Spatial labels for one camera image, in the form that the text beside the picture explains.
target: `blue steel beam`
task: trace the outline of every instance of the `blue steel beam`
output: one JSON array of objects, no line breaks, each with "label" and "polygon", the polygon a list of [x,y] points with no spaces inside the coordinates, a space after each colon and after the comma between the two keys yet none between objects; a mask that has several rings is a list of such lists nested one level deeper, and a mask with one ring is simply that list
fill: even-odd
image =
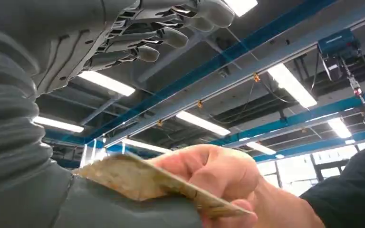
[{"label": "blue steel beam", "polygon": [[[365,132],[355,133],[352,135],[352,138],[356,142],[361,142],[361,141],[365,140]],[[332,147],[337,147],[337,146],[342,146],[342,145],[346,146],[345,140],[341,139],[341,138],[335,138],[335,139],[328,139],[328,140],[313,142],[313,143],[310,143],[307,145],[301,145],[301,146],[293,147],[290,149],[284,149],[284,150],[278,151],[278,154],[282,154],[285,157],[289,157],[289,156],[293,156],[296,154],[317,152],[317,151],[321,151],[324,149],[329,149]],[[274,155],[267,155],[267,154],[263,154],[263,155],[254,157],[254,160],[256,162],[262,162],[262,161],[271,160],[271,159],[276,159],[276,158]]]},{"label": "blue steel beam", "polygon": [[112,145],[118,143],[121,139],[127,136],[135,135],[145,129],[150,128],[151,126],[154,126],[158,120],[164,121],[174,116],[181,110],[194,107],[197,104],[198,100],[206,101],[207,99],[210,99],[217,94],[232,89],[235,86],[250,80],[254,72],[263,72],[265,69],[274,64],[288,60],[291,57],[295,56],[296,53],[299,53],[299,51],[304,51],[312,48],[318,40],[332,35],[333,33],[342,30],[343,28],[354,28],[354,26],[359,26],[359,23],[365,22],[365,1],[360,1],[358,3],[360,4],[359,7],[350,9],[343,15],[338,16],[337,19],[329,21],[323,27],[317,28],[303,35],[295,42],[292,42],[291,45],[277,48],[268,57],[249,64],[248,66],[243,68],[242,71],[238,71],[227,78],[215,78],[206,85],[203,85],[201,88],[192,89],[189,94],[185,95],[184,99],[180,99],[178,102],[174,102],[174,104],[157,110],[156,115],[147,118],[140,123],[115,135],[109,140],[108,144]]},{"label": "blue steel beam", "polygon": [[[84,146],[85,143],[88,143],[88,140],[85,137],[61,133],[61,132],[53,131],[50,129],[46,129],[45,132],[46,133],[45,133],[44,138],[49,139],[49,140],[71,143],[71,144],[76,144],[76,145],[80,145],[80,146]],[[93,147],[93,144],[94,144],[93,142],[89,142],[87,146]],[[100,140],[97,140],[96,148],[101,149],[103,147],[104,147],[104,143]],[[136,150],[136,149],[128,147],[128,146],[125,147],[125,150],[130,151],[134,154],[137,154],[140,157],[145,158],[145,159],[154,158],[154,157],[161,155],[160,153],[157,153],[157,152]],[[120,153],[122,151],[122,146],[114,145],[114,146],[111,146],[110,148],[108,148],[107,151],[109,154]]]},{"label": "blue steel beam", "polygon": [[114,120],[105,124],[100,129],[97,129],[90,136],[91,140],[100,137],[102,134],[119,127],[124,122],[133,119],[134,117],[152,108],[153,106],[163,102],[164,100],[170,98],[174,94],[182,91],[189,85],[203,79],[212,72],[215,72],[216,70],[224,67],[232,60],[235,60],[243,56],[244,54],[247,54],[249,51],[253,50],[259,45],[269,41],[270,39],[288,30],[289,28],[294,27],[303,20],[310,18],[311,16],[315,15],[317,12],[321,11],[322,9],[334,3],[335,1],[336,0],[305,1],[304,3],[292,9],[290,12],[284,14],[278,19],[269,23],[265,27],[253,32],[251,35],[245,38],[241,43],[233,45],[232,47],[227,49],[223,54],[217,55],[209,62],[196,68],[195,70],[183,76],[174,83],[166,86],[152,97],[144,100],[135,108],[130,109],[122,116],[115,118]]},{"label": "blue steel beam", "polygon": [[328,104],[322,107],[315,108],[311,111],[306,111],[297,115],[293,115],[290,117],[287,117],[287,120],[285,122],[282,122],[280,120],[271,122],[250,130],[243,131],[241,133],[233,134],[230,136],[227,136],[225,138],[221,138],[215,141],[210,142],[210,144],[214,145],[229,145],[234,143],[234,147],[239,147],[241,145],[245,145],[248,140],[239,142],[242,138],[251,138],[259,134],[269,133],[271,131],[279,130],[285,127],[294,126],[297,124],[303,124],[307,121],[313,120],[318,117],[322,117],[328,114],[333,114],[337,112],[342,112],[349,108],[357,108],[361,107],[362,102],[357,97],[351,97],[348,99],[344,99],[338,102],[334,102],[332,104]]}]

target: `fluorescent light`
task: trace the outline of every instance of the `fluorescent light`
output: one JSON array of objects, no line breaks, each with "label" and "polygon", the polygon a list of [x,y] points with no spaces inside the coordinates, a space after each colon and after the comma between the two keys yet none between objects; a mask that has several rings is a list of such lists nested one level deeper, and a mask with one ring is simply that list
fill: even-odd
[{"label": "fluorescent light", "polygon": [[81,73],[79,77],[125,96],[129,96],[135,92],[134,88],[97,73],[96,71],[85,71]]},{"label": "fluorescent light", "polygon": [[172,152],[172,150],[163,148],[163,147],[158,147],[158,146],[153,146],[153,145],[149,145],[143,142],[138,142],[138,141],[134,141],[134,140],[130,140],[130,139],[123,139],[122,140],[123,143],[131,145],[131,146],[136,146],[136,147],[140,147],[140,148],[145,148],[151,151],[157,151],[160,153],[169,153]]},{"label": "fluorescent light", "polygon": [[347,145],[349,145],[349,144],[354,144],[354,143],[356,143],[356,141],[355,141],[354,139],[350,139],[350,140],[345,140],[345,143],[346,143]]},{"label": "fluorescent light", "polygon": [[273,155],[273,154],[276,154],[276,151],[266,147],[266,146],[263,146],[259,143],[256,143],[256,142],[250,142],[250,143],[247,143],[247,146],[251,147],[252,149],[255,149],[257,151],[260,151],[262,153],[265,153],[265,154],[269,154],[269,155]]},{"label": "fluorescent light", "polygon": [[286,89],[303,107],[308,108],[317,104],[313,96],[308,93],[283,63],[268,69],[268,73],[277,81],[280,88]]},{"label": "fluorescent light", "polygon": [[325,117],[329,117],[330,115],[335,115],[335,114],[338,114],[338,112],[336,113],[331,113],[331,114],[327,114],[327,115],[323,115],[323,116],[320,116],[320,117],[317,117],[317,118],[314,118],[314,119],[311,119],[311,120],[307,120],[307,122],[310,122],[310,121],[314,121],[314,120],[319,120],[319,119],[322,119],[322,118],[325,118]]},{"label": "fluorescent light", "polygon": [[329,126],[331,126],[332,130],[336,132],[336,134],[345,139],[352,136],[344,122],[342,122],[341,118],[334,118],[332,120],[328,120]]},{"label": "fluorescent light", "polygon": [[239,142],[245,141],[247,139],[250,139],[250,138],[249,137],[245,137],[245,138],[239,139]]},{"label": "fluorescent light", "polygon": [[225,0],[225,2],[238,17],[243,16],[258,4],[256,0]]},{"label": "fluorescent light", "polygon": [[177,114],[177,117],[199,127],[205,128],[211,132],[215,132],[216,134],[221,136],[230,134],[229,130],[222,128],[216,124],[212,124],[211,122],[201,119],[195,115],[189,114],[186,111],[179,112]]},{"label": "fluorescent light", "polygon": [[56,121],[56,120],[51,120],[51,119],[44,118],[41,116],[37,116],[36,118],[34,118],[33,122],[43,124],[43,125],[48,125],[51,127],[60,128],[60,129],[65,129],[65,130],[72,131],[72,132],[78,132],[78,133],[80,133],[84,130],[84,128],[80,127],[80,126],[76,126],[73,124],[68,124],[68,123],[64,123],[64,122],[60,122],[60,121]]}]

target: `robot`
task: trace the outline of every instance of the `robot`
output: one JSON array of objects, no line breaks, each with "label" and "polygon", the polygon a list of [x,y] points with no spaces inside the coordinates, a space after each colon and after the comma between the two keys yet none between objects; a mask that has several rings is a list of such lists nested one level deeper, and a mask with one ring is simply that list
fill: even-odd
[{"label": "robot", "polygon": [[32,119],[82,71],[154,62],[150,45],[187,43],[177,29],[233,19],[221,0],[0,0],[0,227],[202,227],[184,197],[139,204],[60,168]]}]

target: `human hand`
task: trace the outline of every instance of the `human hand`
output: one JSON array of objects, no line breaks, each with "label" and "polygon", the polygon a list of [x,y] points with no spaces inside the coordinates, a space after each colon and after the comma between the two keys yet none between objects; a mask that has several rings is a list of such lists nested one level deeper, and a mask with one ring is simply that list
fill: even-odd
[{"label": "human hand", "polygon": [[[196,145],[151,159],[150,163],[175,174],[216,197],[248,211],[254,210],[254,190],[261,177],[255,161],[240,151],[214,145]],[[258,220],[252,212],[241,217],[210,219],[205,228],[251,228]]]}]

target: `ceiling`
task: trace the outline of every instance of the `ceiling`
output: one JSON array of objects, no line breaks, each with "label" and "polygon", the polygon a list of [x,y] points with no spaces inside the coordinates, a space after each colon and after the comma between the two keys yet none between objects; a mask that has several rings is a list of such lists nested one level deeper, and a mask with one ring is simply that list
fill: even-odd
[{"label": "ceiling", "polygon": [[[42,95],[37,99],[41,116],[67,123],[79,124],[109,99],[117,98],[116,102],[85,125],[86,130],[82,132],[81,136],[89,135],[93,130],[122,115],[144,99],[153,96],[160,89],[216,56],[218,52],[206,41],[216,44],[220,49],[225,50],[237,43],[236,37],[238,39],[247,37],[252,32],[267,25],[304,1],[258,0],[258,2],[259,4],[250,12],[241,18],[236,18],[229,29],[219,29],[211,34],[198,35],[198,32],[184,28],[182,32],[191,39],[195,38],[195,36],[201,37],[198,43],[191,49],[178,50],[167,45],[155,46],[161,53],[159,60],[155,63],[135,61],[130,64],[118,65],[101,72],[106,76],[134,87],[136,92],[131,96],[119,97],[115,92],[76,77],[67,87],[54,91],[51,94]],[[330,20],[330,18],[324,17],[322,19],[321,17],[315,17],[305,21],[281,36],[261,45],[250,54],[241,57],[235,64],[227,65],[226,68],[211,74],[193,86],[201,86],[201,84],[209,82],[214,77],[228,77],[230,74],[239,71],[240,69],[238,67],[245,67],[251,62],[257,61],[258,58],[267,56],[276,47],[290,45],[291,42],[302,35],[310,26],[321,26],[327,20]],[[362,49],[365,52],[365,25],[354,31],[354,33],[362,42]],[[171,63],[167,63],[173,56],[177,56],[177,58],[171,61]],[[329,96],[331,93],[339,90],[351,90],[348,88],[349,83],[347,79],[341,79],[334,83],[330,82],[321,65],[321,61],[317,68],[316,62],[317,51],[314,49],[287,62],[286,66],[308,89],[311,89],[315,78],[312,94],[316,98]],[[357,62],[350,67],[350,70],[354,73],[357,80],[360,82],[365,81],[365,66],[362,62]],[[149,74],[150,76],[143,80],[142,75],[148,75],[147,72],[149,71],[153,72],[153,74]],[[188,110],[188,112],[226,127],[232,133],[241,132],[275,121],[277,120],[276,118],[269,120],[267,117],[271,115],[276,117],[276,113],[279,113],[279,111],[284,116],[290,116],[299,112],[298,103],[295,101],[292,102],[293,98],[285,90],[278,89],[276,83],[267,73],[260,76],[263,83],[272,88],[275,95],[290,102],[285,103],[277,99],[275,95],[268,92],[262,83],[255,83],[251,80],[204,102],[203,108],[195,107]],[[138,115],[133,121],[129,121],[127,124],[110,132],[108,136],[121,132],[131,125],[153,116],[162,107],[178,102],[179,96],[182,96],[183,93],[189,93],[189,90],[190,88],[188,87],[185,91],[182,91],[171,99]],[[363,119],[359,115],[346,117],[345,122],[353,133],[365,129]],[[330,127],[327,124],[321,124],[313,127],[313,129],[303,129],[262,141],[262,144],[270,146],[274,150],[281,150],[332,137],[335,137],[335,134],[330,130]],[[176,118],[164,121],[163,125],[151,127],[132,137],[132,139],[138,141],[166,148],[181,148],[192,144],[207,143],[218,138],[219,136],[209,131]],[[69,145],[59,145],[58,142],[49,143],[56,145],[56,149],[54,150],[56,151],[55,156],[60,157],[62,154],[65,156],[65,154],[76,151],[74,157],[76,159],[80,157],[81,149],[75,149],[74,146]],[[240,149],[252,155],[259,153],[252,151],[247,146],[242,146]]]}]

